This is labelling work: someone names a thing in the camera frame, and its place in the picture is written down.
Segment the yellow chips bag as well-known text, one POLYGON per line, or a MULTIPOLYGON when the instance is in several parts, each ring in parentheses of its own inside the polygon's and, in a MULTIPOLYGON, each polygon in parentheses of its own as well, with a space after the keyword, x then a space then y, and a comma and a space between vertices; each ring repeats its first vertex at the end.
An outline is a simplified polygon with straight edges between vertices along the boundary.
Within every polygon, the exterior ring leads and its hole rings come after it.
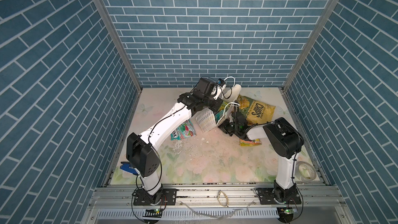
POLYGON ((246 116, 250 124, 264 124, 272 121, 275 106, 239 95, 237 98, 239 111, 246 116))

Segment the white printed paper bag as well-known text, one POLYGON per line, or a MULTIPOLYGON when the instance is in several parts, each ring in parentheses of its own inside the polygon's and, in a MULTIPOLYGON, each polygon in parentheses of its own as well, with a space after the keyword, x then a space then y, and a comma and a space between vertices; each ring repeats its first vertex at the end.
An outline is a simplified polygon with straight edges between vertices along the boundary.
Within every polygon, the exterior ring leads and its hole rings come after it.
MULTIPOLYGON (((213 90, 215 81, 210 80, 210 88, 213 90)), ((237 102, 238 95, 241 91, 241 86, 236 83, 236 79, 233 76, 228 76, 223 79, 226 83, 226 88, 224 90, 226 99, 223 101, 228 102, 224 109, 224 113, 214 114, 210 109, 202 110, 197 116, 196 121, 201 128, 202 132, 206 133, 214 128, 219 127, 225 120, 230 120, 231 114, 235 111, 236 107, 239 107, 237 102)))

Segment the orange Fox's fruits candy bag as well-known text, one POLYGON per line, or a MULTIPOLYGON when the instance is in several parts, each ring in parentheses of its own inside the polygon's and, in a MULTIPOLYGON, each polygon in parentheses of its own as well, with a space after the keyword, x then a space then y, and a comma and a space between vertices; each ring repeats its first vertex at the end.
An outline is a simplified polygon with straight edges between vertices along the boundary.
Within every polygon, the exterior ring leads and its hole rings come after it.
POLYGON ((239 145, 240 146, 259 146, 262 145, 262 142, 260 139, 255 139, 255 140, 239 140, 239 145))

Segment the green Fox's mint candy bag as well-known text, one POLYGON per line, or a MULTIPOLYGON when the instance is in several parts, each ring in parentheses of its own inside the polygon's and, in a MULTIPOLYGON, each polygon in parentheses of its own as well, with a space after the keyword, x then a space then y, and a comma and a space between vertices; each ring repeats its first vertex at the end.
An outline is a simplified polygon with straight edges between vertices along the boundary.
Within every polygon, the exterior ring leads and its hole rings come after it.
POLYGON ((194 136, 196 136, 194 126, 191 120, 187 120, 171 133, 171 140, 183 140, 194 136))

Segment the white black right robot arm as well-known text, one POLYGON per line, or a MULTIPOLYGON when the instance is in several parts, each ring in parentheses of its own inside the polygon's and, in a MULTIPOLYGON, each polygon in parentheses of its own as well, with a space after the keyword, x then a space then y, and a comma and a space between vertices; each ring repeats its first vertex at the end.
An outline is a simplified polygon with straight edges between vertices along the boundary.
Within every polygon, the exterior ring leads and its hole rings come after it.
POLYGON ((288 202, 298 193, 295 183, 297 155, 301 152, 304 139, 283 117, 266 123, 249 124, 240 112, 234 112, 232 119, 224 120, 219 128, 227 135, 236 135, 244 141, 268 138, 278 157, 278 171, 274 180, 273 195, 277 203, 288 202))

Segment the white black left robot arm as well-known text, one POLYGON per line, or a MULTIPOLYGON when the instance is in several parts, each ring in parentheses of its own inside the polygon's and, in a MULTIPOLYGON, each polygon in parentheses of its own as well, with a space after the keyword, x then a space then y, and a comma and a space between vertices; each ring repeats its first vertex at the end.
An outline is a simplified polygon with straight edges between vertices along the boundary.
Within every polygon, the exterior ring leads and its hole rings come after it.
POLYGON ((126 158, 142 182, 144 194, 157 203, 162 197, 161 177, 157 169, 162 166, 158 149, 167 137, 197 112, 219 109, 223 102, 224 80, 216 82, 202 77, 190 91, 181 94, 171 110, 152 127, 141 134, 131 133, 126 140, 126 158))

